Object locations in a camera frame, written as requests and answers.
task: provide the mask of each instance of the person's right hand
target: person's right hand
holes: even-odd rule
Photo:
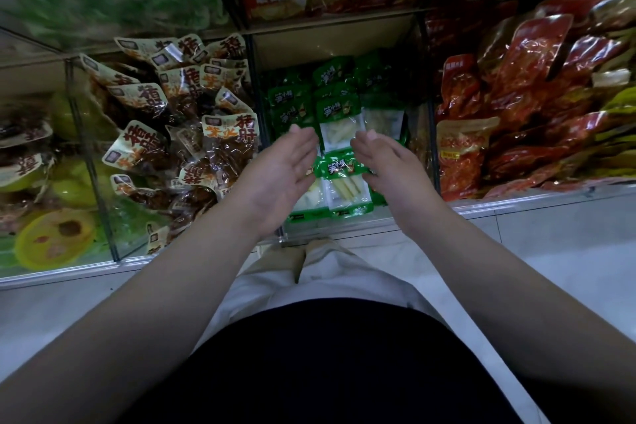
[[[374,172],[363,173],[362,178],[385,197],[396,224],[407,235],[417,228],[423,212],[446,206],[417,156],[396,140],[374,130],[357,131],[351,147],[355,158]]]

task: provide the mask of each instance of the hand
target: hand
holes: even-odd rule
[[[355,158],[374,172],[362,178],[385,197],[396,224],[407,235],[417,229],[423,211],[436,210],[440,203],[446,206],[417,156],[396,140],[374,130],[357,131],[351,147]]]
[[[259,239],[271,235],[315,181],[306,176],[314,164],[319,141],[314,128],[290,131],[251,161],[223,203],[234,205]]]

